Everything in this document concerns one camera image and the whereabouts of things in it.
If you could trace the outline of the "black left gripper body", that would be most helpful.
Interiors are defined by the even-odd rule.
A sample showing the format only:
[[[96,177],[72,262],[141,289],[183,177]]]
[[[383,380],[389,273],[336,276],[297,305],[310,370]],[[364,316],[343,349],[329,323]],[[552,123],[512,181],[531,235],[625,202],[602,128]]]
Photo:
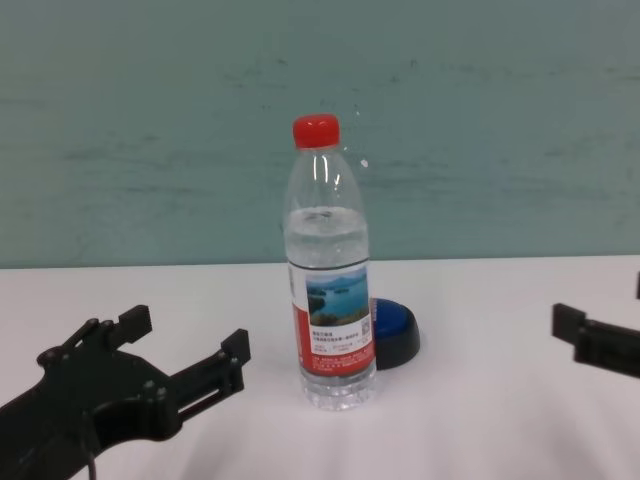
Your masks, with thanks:
[[[123,352],[77,355],[1,408],[4,473],[93,470],[103,452],[182,428],[171,377]]]

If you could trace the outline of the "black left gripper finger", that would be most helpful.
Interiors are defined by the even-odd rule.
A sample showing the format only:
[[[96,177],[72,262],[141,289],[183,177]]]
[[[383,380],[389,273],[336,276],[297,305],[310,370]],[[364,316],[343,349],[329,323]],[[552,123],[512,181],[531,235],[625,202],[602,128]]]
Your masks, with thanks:
[[[180,419],[191,419],[244,389],[250,360],[249,333],[237,329],[213,355],[171,376]]]
[[[78,354],[112,353],[125,344],[133,344],[151,332],[151,314],[147,305],[136,305],[117,321],[91,318],[62,344],[53,346],[37,357],[37,364],[50,368]]]

